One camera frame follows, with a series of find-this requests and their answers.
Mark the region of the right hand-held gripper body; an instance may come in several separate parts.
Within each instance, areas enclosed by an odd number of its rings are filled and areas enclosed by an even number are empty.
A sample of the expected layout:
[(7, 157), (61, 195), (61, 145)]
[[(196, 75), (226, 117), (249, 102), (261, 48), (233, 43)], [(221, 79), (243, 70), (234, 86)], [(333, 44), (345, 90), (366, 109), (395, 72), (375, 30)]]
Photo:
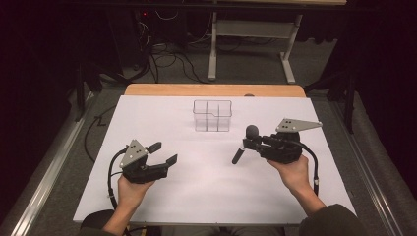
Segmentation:
[(259, 154), (267, 160), (289, 164), (297, 161), (305, 150), (315, 163), (318, 163), (316, 155), (301, 142), (300, 132), (321, 128), (322, 126), (323, 123), (320, 121), (312, 122), (284, 118), (275, 128), (275, 134), (270, 135), (279, 139), (279, 143), (276, 146), (262, 143)]

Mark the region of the white desk frame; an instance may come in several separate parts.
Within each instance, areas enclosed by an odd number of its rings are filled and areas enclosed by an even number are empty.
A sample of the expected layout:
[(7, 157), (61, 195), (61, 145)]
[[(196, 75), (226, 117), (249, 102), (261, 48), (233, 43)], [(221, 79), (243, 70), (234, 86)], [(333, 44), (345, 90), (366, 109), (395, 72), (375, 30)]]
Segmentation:
[(217, 66), (217, 38), (219, 36), (256, 37), (286, 39), (287, 47), (278, 56), (284, 71), (285, 79), (289, 84), (295, 84), (295, 78), (289, 62), (293, 45), (301, 26), (303, 16), (296, 15), (293, 22), (274, 23), (248, 20), (219, 20), (217, 12), (211, 14), (211, 43), (208, 60), (208, 79), (216, 79)]

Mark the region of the black makeup brush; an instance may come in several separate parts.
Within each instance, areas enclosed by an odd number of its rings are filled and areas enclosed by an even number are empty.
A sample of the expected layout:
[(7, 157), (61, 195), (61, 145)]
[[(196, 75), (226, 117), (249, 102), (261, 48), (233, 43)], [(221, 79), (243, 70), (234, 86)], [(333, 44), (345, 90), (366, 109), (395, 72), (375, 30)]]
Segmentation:
[[(258, 137), (259, 137), (259, 129), (258, 129), (258, 127), (255, 126), (255, 125), (249, 125), (246, 128), (245, 137), (243, 138), (243, 140), (244, 139), (256, 140)], [(237, 152), (235, 153), (235, 155), (234, 155), (234, 157), (232, 159), (232, 163), (233, 164), (236, 164), (240, 160), (240, 158), (242, 157), (242, 155), (243, 155), (243, 153), (245, 151), (245, 149), (243, 147), (243, 140), (242, 140), (242, 145), (238, 148)]]

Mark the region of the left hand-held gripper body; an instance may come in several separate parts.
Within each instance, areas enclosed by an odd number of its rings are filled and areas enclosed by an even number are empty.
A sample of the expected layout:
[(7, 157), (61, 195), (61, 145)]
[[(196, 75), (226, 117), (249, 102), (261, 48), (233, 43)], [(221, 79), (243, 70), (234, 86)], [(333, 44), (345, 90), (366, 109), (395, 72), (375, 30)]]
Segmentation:
[(137, 184), (166, 178), (169, 166), (166, 163), (147, 165), (150, 154), (139, 141), (132, 140), (119, 164), (123, 176)]

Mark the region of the dark rounded object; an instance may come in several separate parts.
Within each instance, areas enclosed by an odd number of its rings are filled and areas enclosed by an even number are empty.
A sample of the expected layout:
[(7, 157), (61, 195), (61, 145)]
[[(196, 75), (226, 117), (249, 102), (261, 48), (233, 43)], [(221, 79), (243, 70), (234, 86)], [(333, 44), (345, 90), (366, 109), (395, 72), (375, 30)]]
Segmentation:
[(104, 225), (113, 215), (112, 209), (106, 209), (88, 215), (80, 227), (77, 236), (114, 236), (103, 230)]

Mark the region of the wooden table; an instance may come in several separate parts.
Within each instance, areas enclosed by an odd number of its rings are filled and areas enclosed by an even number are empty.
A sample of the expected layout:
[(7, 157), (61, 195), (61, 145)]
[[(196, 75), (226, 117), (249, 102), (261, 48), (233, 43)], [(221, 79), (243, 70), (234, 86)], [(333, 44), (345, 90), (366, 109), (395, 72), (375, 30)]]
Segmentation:
[(296, 85), (133, 84), (125, 95), (305, 97)]

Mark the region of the person's left hand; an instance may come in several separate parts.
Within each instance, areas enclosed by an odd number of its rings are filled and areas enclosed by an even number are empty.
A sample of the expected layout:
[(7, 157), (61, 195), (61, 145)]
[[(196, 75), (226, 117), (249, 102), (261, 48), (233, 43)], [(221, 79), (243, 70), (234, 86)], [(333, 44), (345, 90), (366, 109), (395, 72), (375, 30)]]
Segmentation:
[(153, 184), (154, 181), (145, 184), (131, 183), (121, 176), (118, 180), (118, 207), (124, 210), (136, 210)]

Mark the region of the black metal stand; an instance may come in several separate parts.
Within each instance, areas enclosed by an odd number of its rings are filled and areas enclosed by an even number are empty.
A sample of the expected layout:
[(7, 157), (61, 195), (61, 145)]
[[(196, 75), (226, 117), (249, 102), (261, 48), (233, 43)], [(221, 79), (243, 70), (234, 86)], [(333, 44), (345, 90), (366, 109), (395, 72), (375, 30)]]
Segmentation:
[(76, 122), (81, 120), (86, 110), (85, 87), (92, 92), (102, 91), (98, 68), (92, 62), (80, 63), (76, 69)]
[(355, 77), (348, 72), (336, 72), (321, 77), (318, 81), (303, 87), (305, 93), (326, 89), (328, 101), (344, 103), (343, 124), (347, 131), (353, 133), (353, 111), (355, 95)]

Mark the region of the person's right hand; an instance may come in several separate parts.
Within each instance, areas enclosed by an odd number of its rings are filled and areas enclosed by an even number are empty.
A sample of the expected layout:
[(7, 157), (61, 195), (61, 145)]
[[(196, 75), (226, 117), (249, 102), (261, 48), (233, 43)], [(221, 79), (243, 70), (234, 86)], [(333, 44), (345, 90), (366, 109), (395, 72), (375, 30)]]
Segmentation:
[(268, 164), (274, 167), (289, 191), (295, 195), (311, 188), (308, 177), (308, 159), (301, 155), (297, 161), (282, 164), (268, 160)]

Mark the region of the metal floor rail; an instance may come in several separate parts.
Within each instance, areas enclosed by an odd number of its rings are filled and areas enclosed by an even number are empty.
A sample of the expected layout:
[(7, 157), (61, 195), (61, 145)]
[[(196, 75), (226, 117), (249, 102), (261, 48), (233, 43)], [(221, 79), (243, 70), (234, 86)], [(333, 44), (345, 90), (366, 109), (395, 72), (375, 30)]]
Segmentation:
[(61, 135), (61, 139), (58, 142), (56, 149), (52, 152), (51, 162), (38, 183), (19, 221), (16, 223), (11, 236), (26, 236), (34, 226), (36, 219), (40, 216), (42, 208), (59, 177), (71, 148), (86, 121), (86, 116), (95, 104), (97, 97), (97, 92), (89, 92), (84, 99), (86, 107), (81, 112), (80, 117), (72, 119), (65, 126), (65, 131)]
[(376, 178), (372, 173), (363, 152), (360, 150), (354, 135), (348, 131), (344, 124), (342, 109), (336, 102), (332, 102), (330, 107), (334, 115), (337, 117), (337, 121), (343, 129), (344, 136), (347, 138), (349, 145), (353, 150), (355, 163), (358, 167), (361, 178), (363, 179), (373, 206), (376, 209), (388, 236), (403, 236), (403, 232), (400, 229), (395, 216), (392, 214), (387, 198), (376, 181)]

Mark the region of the white table mat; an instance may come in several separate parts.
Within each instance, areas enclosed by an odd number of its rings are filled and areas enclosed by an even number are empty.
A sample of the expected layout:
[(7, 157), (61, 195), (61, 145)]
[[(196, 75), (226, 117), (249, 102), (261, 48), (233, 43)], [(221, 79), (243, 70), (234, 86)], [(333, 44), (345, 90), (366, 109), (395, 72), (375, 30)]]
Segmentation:
[(162, 144), (161, 150), (149, 156), (150, 165), (172, 155), (178, 160), (167, 177), (147, 191), (133, 221), (156, 225), (300, 223), (306, 214), (273, 167), (252, 150), (245, 151), (237, 163), (232, 158), (250, 124), (267, 136), (284, 118), (316, 120), (312, 101), (234, 97), (226, 132), (196, 131), (194, 102), (192, 96), (121, 96), (74, 221), (110, 208), (107, 174), (119, 169), (112, 158), (131, 140), (138, 140), (144, 146)]

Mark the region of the clear plastic organizer box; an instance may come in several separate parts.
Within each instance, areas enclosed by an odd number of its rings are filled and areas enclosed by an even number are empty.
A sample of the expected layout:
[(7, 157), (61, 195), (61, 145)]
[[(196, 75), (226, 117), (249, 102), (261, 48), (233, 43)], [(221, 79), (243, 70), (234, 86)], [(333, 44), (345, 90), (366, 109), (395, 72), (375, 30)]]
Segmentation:
[(195, 100), (193, 114), (197, 132), (228, 132), (232, 117), (232, 102)]

